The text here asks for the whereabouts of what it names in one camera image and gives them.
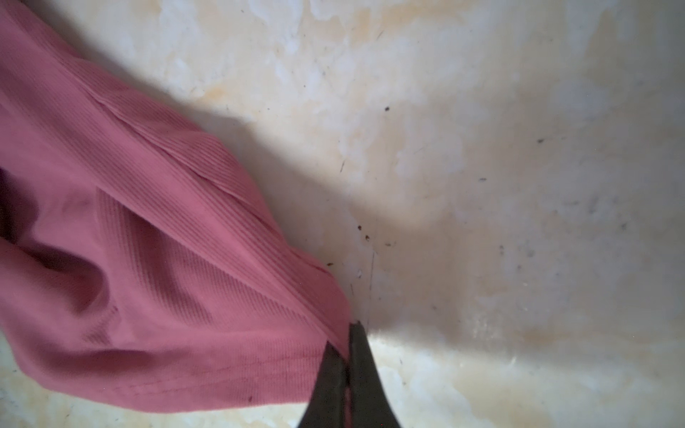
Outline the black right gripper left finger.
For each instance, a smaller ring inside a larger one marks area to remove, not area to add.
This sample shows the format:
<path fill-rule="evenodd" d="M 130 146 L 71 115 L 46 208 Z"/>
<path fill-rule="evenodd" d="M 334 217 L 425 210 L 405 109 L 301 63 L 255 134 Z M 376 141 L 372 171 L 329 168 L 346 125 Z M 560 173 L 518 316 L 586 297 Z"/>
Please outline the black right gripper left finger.
<path fill-rule="evenodd" d="M 328 343 L 319 366 L 310 402 L 299 428 L 343 428 L 346 426 L 347 365 Z"/>

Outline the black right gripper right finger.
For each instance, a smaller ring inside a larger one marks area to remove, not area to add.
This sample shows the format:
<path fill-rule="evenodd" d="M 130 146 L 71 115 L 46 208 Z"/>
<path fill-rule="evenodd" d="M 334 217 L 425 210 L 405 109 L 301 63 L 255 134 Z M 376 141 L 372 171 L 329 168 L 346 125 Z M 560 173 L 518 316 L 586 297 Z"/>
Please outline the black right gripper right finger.
<path fill-rule="evenodd" d="M 363 324 L 351 324 L 349 337 L 351 426 L 401 428 L 385 396 Z"/>

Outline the pink ribbed tank top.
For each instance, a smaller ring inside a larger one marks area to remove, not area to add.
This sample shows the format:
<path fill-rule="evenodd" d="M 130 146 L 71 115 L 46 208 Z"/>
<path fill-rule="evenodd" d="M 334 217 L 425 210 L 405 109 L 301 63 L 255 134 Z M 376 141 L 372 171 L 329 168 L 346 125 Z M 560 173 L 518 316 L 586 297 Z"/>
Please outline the pink ribbed tank top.
<path fill-rule="evenodd" d="M 213 135 L 1 5 L 1 329 L 43 387 L 145 412 L 306 401 L 349 303 Z"/>

